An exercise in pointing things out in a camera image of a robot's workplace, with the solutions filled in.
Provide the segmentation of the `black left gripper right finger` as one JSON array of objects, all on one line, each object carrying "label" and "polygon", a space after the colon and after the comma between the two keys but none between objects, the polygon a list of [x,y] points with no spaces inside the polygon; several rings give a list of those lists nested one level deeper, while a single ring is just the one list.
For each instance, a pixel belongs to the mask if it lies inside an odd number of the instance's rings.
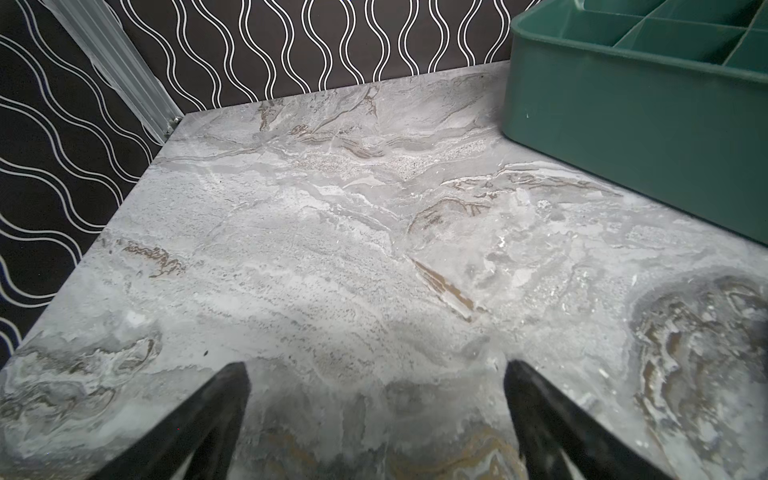
[{"label": "black left gripper right finger", "polygon": [[508,362],[503,388],[530,479],[667,479],[553,383],[522,360]]}]

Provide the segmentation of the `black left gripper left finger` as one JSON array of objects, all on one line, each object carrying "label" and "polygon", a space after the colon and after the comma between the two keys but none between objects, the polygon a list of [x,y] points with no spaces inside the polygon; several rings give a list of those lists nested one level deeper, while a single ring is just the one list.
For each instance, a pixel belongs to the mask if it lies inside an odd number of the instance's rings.
[{"label": "black left gripper left finger", "polygon": [[227,364],[92,479],[225,479],[251,391],[246,366]]}]

